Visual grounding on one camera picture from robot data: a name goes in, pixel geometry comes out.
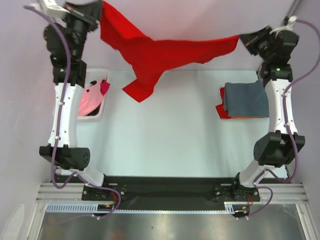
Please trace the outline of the right aluminium corner post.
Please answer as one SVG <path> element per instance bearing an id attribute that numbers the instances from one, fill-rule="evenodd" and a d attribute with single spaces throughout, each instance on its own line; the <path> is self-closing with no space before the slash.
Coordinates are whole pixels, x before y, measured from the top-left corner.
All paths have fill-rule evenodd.
<path id="1" fill-rule="evenodd" d="M 289 10 L 287 11 L 287 13 L 285 14 L 285 17 L 282 21 L 283 24 L 287 24 L 288 23 L 288 19 L 289 17 L 293 16 L 297 10 L 297 8 L 299 7 L 301 3 L 301 0 L 294 0 L 292 2 L 292 4 L 289 7 Z"/>

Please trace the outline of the orange folded t shirt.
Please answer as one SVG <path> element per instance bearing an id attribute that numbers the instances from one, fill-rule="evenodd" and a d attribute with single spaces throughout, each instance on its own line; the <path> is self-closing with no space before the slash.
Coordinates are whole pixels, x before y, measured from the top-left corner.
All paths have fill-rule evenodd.
<path id="1" fill-rule="evenodd" d="M 230 116 L 230 119 L 263 119 L 263 116 Z"/>

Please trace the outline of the red folded t shirt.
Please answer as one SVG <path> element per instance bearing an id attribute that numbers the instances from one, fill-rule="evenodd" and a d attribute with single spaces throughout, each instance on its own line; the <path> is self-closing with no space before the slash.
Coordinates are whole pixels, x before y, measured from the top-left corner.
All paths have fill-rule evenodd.
<path id="1" fill-rule="evenodd" d="M 221 104 L 216 105 L 216 111 L 221 119 L 231 119 L 231 117 L 228 115 L 228 111 L 224 108 L 225 103 L 225 87 L 221 87 L 220 90 L 220 97 L 221 97 Z"/>

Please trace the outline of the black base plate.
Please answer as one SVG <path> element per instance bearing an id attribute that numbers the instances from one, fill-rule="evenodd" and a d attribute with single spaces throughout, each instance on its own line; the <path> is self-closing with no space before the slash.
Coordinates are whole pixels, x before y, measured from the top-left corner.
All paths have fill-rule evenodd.
<path id="1" fill-rule="evenodd" d="M 121 210 L 218 210 L 223 203 L 254 204 L 281 193 L 289 184 L 264 179 L 252 193 L 232 194 L 235 177 L 138 177 L 105 176 L 101 187 L 72 177 L 69 183 L 84 184 L 77 203 L 112 204 Z"/>

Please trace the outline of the red t shirt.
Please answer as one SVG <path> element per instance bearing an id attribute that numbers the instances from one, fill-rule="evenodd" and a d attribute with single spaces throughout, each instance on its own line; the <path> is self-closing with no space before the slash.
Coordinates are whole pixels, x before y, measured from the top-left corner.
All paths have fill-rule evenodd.
<path id="1" fill-rule="evenodd" d="M 237 35 L 203 41 L 154 40 L 107 2 L 102 4 L 100 38 L 132 66 L 136 79 L 123 91 L 139 103 L 153 94 L 164 72 L 227 55 L 239 40 Z"/>
<path id="2" fill-rule="evenodd" d="M 220 97 L 221 97 L 221 104 L 216 105 L 216 111 L 221 119 L 231 119 L 231 117 L 228 115 L 228 111 L 224 108 L 225 103 L 225 87 L 221 87 L 220 90 Z"/>

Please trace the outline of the grey folded t shirt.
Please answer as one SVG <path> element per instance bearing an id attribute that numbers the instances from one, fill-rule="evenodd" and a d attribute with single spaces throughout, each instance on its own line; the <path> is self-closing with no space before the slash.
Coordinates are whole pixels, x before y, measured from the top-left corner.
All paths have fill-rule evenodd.
<path id="1" fill-rule="evenodd" d="M 229 117 L 268 118 L 268 97 L 261 80 L 224 85 L 223 109 Z"/>

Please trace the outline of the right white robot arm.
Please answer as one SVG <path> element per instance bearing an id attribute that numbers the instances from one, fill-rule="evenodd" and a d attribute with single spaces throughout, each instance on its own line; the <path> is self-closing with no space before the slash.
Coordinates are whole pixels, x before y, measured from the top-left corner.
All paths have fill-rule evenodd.
<path id="1" fill-rule="evenodd" d="M 267 26 L 253 33 L 241 34 L 239 39 L 250 54 L 263 60 L 260 78 L 269 109 L 268 132 L 255 143 L 254 159 L 235 176 L 230 188 L 231 196 L 242 201 L 257 190 L 257 184 L 268 173 L 297 160 L 306 140 L 299 135 L 294 122 L 291 105 L 293 74 L 288 63 L 299 36 L 288 26 L 277 29 Z"/>

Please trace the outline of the white plastic laundry basket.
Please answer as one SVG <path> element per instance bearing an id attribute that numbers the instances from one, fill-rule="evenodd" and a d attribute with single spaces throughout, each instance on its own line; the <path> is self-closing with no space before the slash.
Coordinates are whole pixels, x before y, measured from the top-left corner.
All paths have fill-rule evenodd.
<path id="1" fill-rule="evenodd" d="M 99 122 L 110 89 L 110 71 L 105 68 L 89 68 L 78 108 L 79 122 Z"/>

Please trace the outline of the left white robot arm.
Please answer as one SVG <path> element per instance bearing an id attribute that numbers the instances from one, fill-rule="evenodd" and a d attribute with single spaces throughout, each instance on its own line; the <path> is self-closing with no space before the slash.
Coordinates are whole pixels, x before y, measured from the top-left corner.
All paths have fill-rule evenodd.
<path id="1" fill-rule="evenodd" d="M 87 185 L 95 185 L 93 194 L 100 200 L 110 196 L 111 188 L 104 184 L 104 175 L 90 164 L 91 153 L 78 147 L 77 121 L 81 97 L 85 89 L 87 64 L 82 60 L 87 34 L 100 24 L 103 2 L 86 4 L 54 0 L 39 1 L 40 15 L 48 21 L 43 37 L 50 52 L 55 91 L 54 117 L 50 137 L 39 154 L 56 168 L 71 171 Z"/>

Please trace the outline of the pink t shirt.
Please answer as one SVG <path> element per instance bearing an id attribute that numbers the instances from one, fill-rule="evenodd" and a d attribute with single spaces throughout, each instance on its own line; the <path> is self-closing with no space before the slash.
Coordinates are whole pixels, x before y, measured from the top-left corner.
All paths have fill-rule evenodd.
<path id="1" fill-rule="evenodd" d="M 90 86 L 84 89 L 81 96 L 78 116 L 96 116 L 109 88 L 110 83 L 106 79 L 90 82 Z"/>

